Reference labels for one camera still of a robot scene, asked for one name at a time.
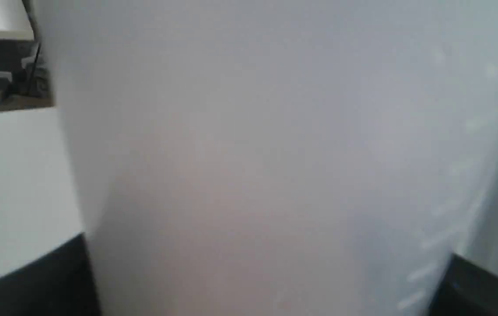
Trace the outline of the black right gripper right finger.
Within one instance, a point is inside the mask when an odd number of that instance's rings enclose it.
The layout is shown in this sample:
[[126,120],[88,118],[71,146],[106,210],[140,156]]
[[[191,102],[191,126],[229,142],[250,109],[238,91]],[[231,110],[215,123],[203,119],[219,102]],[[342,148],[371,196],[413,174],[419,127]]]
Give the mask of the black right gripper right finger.
[[498,316],[498,276],[452,255],[429,304],[430,316]]

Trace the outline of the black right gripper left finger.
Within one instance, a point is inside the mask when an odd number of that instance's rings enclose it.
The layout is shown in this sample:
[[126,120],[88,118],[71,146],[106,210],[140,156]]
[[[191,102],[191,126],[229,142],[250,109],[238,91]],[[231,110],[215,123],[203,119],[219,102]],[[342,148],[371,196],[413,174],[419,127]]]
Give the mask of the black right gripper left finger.
[[0,316],[100,315],[83,234],[0,277]]

